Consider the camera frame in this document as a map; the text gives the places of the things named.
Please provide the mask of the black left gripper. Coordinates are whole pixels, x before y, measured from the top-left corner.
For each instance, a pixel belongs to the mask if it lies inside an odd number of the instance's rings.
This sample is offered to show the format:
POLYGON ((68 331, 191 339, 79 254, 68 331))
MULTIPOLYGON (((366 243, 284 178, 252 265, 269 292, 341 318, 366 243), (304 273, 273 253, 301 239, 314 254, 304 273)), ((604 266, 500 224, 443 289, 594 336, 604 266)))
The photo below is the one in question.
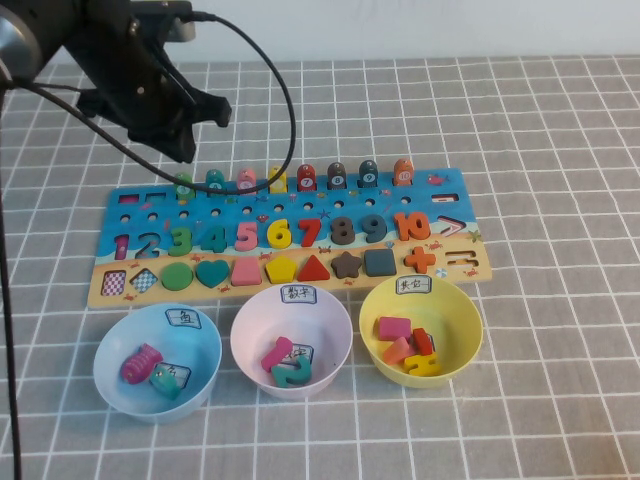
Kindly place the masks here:
MULTIPOLYGON (((188 110, 187 90, 173 75, 176 69, 156 47, 74 49, 74 59, 93 82, 77 108, 87 117, 100 116, 128 130, 128 138, 178 163, 193 162, 196 144, 188 110)), ((196 122, 229 125, 232 108, 225 97, 199 92, 196 122)))

